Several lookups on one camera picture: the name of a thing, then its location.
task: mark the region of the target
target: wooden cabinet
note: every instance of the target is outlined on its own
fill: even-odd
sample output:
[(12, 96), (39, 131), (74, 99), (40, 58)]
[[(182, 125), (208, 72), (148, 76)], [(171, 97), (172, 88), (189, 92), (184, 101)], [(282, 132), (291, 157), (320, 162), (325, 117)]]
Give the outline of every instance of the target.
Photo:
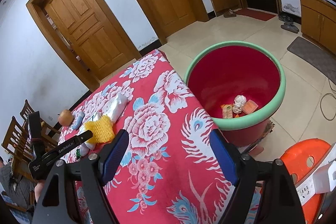
[(300, 1), (302, 35), (336, 54), (336, 6), (326, 0)]
[(301, 31), (318, 41), (320, 39), (321, 14), (302, 6), (301, 16)]
[(319, 42), (336, 53), (336, 23), (325, 16), (322, 16)]

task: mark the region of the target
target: green rim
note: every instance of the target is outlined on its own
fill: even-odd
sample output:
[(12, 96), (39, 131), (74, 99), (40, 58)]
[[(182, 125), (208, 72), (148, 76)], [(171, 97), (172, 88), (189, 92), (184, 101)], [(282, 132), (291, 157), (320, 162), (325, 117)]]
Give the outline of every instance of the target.
[(222, 130), (239, 130), (247, 127), (254, 126), (257, 123), (260, 123), (264, 121), (265, 119), (269, 118), (271, 115), (273, 115), (276, 110), (280, 107), (284, 96), (285, 96), (285, 90), (286, 90), (286, 77), (285, 73), (282, 69), (282, 66), (280, 62), (274, 57), (273, 54), (271, 54), (269, 51), (265, 50), (264, 48), (250, 43), (250, 42), (244, 42), (244, 41), (226, 41), (226, 42), (220, 42), (218, 44), (212, 45), (209, 48), (206, 48), (204, 51), (202, 51), (198, 56), (195, 57), (195, 59), (192, 61), (192, 63), (189, 65), (187, 72), (184, 76), (184, 82), (188, 85), (188, 80), (190, 77), (190, 74), (195, 67), (195, 65), (209, 52), (212, 52), (215, 49), (226, 47), (226, 46), (244, 46), (244, 47), (250, 47), (254, 48), (266, 56), (268, 56), (273, 63), (277, 66), (279, 73), (280, 73), (280, 86), (278, 89), (278, 92), (275, 94), (273, 99), (264, 107), (257, 110), (256, 112), (253, 112), (252, 114), (234, 118), (234, 119), (220, 119), (220, 118), (214, 118), (213, 121), (218, 125), (218, 127)]

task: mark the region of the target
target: yellow fruit net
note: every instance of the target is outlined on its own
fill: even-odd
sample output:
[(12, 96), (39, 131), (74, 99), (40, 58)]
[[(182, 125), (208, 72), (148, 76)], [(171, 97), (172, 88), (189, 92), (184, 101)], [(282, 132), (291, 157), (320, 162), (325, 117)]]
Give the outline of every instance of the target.
[(93, 137), (87, 140), (88, 143), (106, 143), (114, 139), (114, 132), (111, 120), (103, 115), (98, 121), (88, 121), (84, 124), (86, 130), (91, 130)]

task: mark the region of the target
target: metal screw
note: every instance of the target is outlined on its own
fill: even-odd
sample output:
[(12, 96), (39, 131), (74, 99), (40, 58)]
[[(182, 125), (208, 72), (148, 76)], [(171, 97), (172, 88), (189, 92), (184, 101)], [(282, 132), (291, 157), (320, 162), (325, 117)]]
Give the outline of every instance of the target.
[(56, 166), (57, 167), (60, 167), (60, 166), (62, 166), (63, 165), (63, 160), (58, 160), (58, 161), (56, 161)]
[(275, 164), (276, 164), (276, 165), (281, 166), (281, 165), (283, 165), (283, 163), (284, 163), (284, 162), (283, 162), (281, 159), (276, 159), (276, 160), (275, 160)]
[(98, 158), (98, 155), (96, 153), (89, 155), (89, 160), (95, 160), (96, 158)]
[(251, 156), (249, 154), (242, 154), (241, 158), (243, 160), (249, 160), (251, 158)]

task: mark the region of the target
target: power strip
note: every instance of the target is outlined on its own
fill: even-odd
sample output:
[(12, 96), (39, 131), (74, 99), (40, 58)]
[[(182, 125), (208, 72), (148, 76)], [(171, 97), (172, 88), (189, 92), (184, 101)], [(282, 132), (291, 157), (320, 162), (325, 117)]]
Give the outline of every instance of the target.
[(315, 186), (313, 181), (313, 174), (316, 170), (336, 159), (336, 145), (333, 144), (328, 152), (325, 154), (325, 157), (319, 161), (319, 163), (312, 169), (300, 182), (295, 185), (297, 194), (300, 198), (301, 205), (305, 203), (315, 195)]

